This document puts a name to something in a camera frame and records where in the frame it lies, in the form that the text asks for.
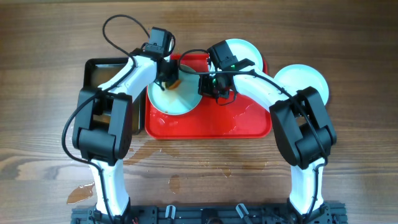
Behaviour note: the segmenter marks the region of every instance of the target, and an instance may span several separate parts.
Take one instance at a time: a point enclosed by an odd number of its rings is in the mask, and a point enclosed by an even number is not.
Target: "black cable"
[[[91,220],[91,221],[93,221],[94,224],[96,224],[96,222],[97,222],[97,221],[95,220],[94,216],[90,216],[88,219]]]
[[[173,38],[173,47],[172,47],[172,49],[170,50],[170,54],[174,51],[174,48],[175,48],[175,44],[176,44],[176,40],[175,40],[175,36],[172,34],[172,33],[170,33],[171,35],[172,35],[172,38]]]
[[[154,82],[157,86],[159,86],[159,88],[164,91],[165,88],[162,86],[162,82]]]
[[[230,102],[219,104],[219,103],[218,103],[218,98],[216,98],[216,103],[217,103],[217,105],[218,105],[218,106],[226,106],[226,105],[228,105],[228,104],[231,104],[231,103],[235,102],[235,100],[236,100],[236,95],[238,94],[238,92],[235,92],[235,91],[233,91],[233,92],[234,92],[234,98],[233,98]]]
[[[116,49],[120,50],[121,52],[123,52],[124,54],[126,54],[126,55],[132,60],[132,66],[131,66],[131,68],[129,69],[129,71],[126,72],[126,74],[124,74],[118,81],[116,81],[115,83],[113,83],[110,87],[108,87],[108,88],[105,89],[105,90],[101,90],[101,91],[96,92],[93,96],[89,97],[86,101],[84,101],[81,105],[79,105],[79,106],[76,108],[76,110],[70,115],[68,121],[65,123],[65,126],[63,127],[63,131],[62,131],[62,137],[61,137],[62,149],[63,149],[63,151],[65,152],[65,154],[69,156],[69,158],[71,158],[71,159],[73,159],[73,160],[75,160],[75,161],[78,161],[78,162],[82,162],[82,163],[84,163],[84,164],[91,165],[91,166],[95,167],[95,168],[98,170],[98,175],[99,175],[100,182],[101,182],[101,189],[102,189],[102,193],[103,193],[103,199],[104,199],[105,209],[106,209],[106,212],[108,213],[109,220],[110,220],[110,222],[111,222],[112,224],[114,223],[114,221],[113,221],[113,219],[112,219],[111,210],[110,210],[110,208],[109,208],[108,198],[107,198],[107,196],[106,196],[105,185],[104,185],[105,181],[104,181],[103,169],[101,169],[98,165],[96,165],[96,164],[93,163],[93,162],[86,161],[86,160],[84,160],[84,159],[80,159],[80,158],[77,158],[77,157],[73,156],[73,155],[69,152],[69,150],[68,150],[68,148],[67,148],[67,145],[66,145],[66,136],[67,136],[67,131],[68,131],[68,128],[69,128],[70,124],[72,123],[72,121],[73,121],[73,119],[76,117],[76,115],[81,111],[81,109],[83,109],[89,102],[91,102],[91,101],[94,100],[95,98],[97,98],[97,97],[99,97],[99,96],[105,94],[106,92],[112,90],[113,88],[117,87],[128,75],[130,75],[130,73],[131,73],[131,72],[135,69],[135,67],[136,67],[136,61],[134,60],[134,58],[132,57],[132,55],[129,54],[129,53],[128,53],[127,51],[125,51],[124,49],[122,49],[122,48],[120,48],[119,46],[117,46],[116,44],[114,44],[112,41],[110,41],[110,40],[108,39],[108,37],[106,36],[106,34],[105,34],[105,27],[106,27],[107,23],[108,23],[110,20],[112,20],[112,19],[114,19],[114,18],[117,18],[117,17],[126,17],[126,18],[129,18],[129,19],[133,20],[134,22],[136,22],[137,24],[139,24],[139,25],[141,26],[141,28],[144,30],[144,32],[145,32],[145,33],[147,34],[147,36],[149,37],[148,31],[145,30],[145,27],[144,27],[139,21],[137,21],[135,18],[133,18],[133,17],[131,17],[131,16],[127,16],[127,15],[122,15],[122,14],[120,14],[120,15],[111,16],[109,19],[107,19],[107,20],[105,21],[105,23],[104,23],[104,25],[103,25],[103,27],[102,27],[102,33],[103,33],[103,36],[104,36],[105,40],[106,40],[108,43],[110,43],[114,48],[116,48]]]
[[[141,49],[144,49],[145,45],[147,45],[147,44],[148,44],[147,42],[143,43],[143,44],[141,45]]]
[[[314,172],[315,172],[315,191],[314,191],[314,196],[311,202],[311,206],[310,209],[308,210],[307,214],[305,215],[305,222],[309,221],[309,218],[311,216],[311,213],[313,212],[313,208],[315,206],[315,203],[317,201],[317,195],[318,195],[318,185],[319,185],[319,178],[318,178],[318,174],[319,174],[319,168],[321,167],[325,167],[328,164],[328,157],[326,155],[326,152],[322,146],[321,140],[319,139],[319,136],[317,134],[317,132],[315,131],[315,128],[313,127],[312,123],[310,122],[310,119],[308,118],[308,115],[306,114],[306,112],[304,111],[304,109],[302,108],[302,106],[296,101],[294,100],[293,96],[291,94],[289,94],[284,88],[280,87],[278,84],[274,83],[272,80],[263,77],[262,75],[258,75],[255,73],[254,70],[248,71],[248,72],[239,72],[239,71],[221,71],[221,72],[217,72],[217,70],[215,72],[191,72],[188,70],[184,70],[181,67],[181,60],[184,58],[184,56],[186,56],[186,54],[189,54],[191,52],[204,52],[206,54],[208,54],[207,50],[203,50],[203,49],[192,49],[192,50],[188,50],[185,53],[183,53],[181,55],[181,57],[178,60],[178,68],[185,72],[185,73],[189,73],[189,74],[194,74],[194,75],[212,75],[212,74],[230,74],[230,75],[252,75],[254,77],[260,78],[268,83],[270,83],[272,86],[274,86],[275,88],[277,88],[281,93],[283,93],[284,95],[286,95],[289,100],[294,104],[294,106],[299,110],[300,114],[305,118],[306,122],[308,123],[308,125],[310,126],[311,132],[318,144],[318,147],[321,151],[321,156],[322,158],[324,158],[325,162],[322,164],[319,164],[315,167]]]

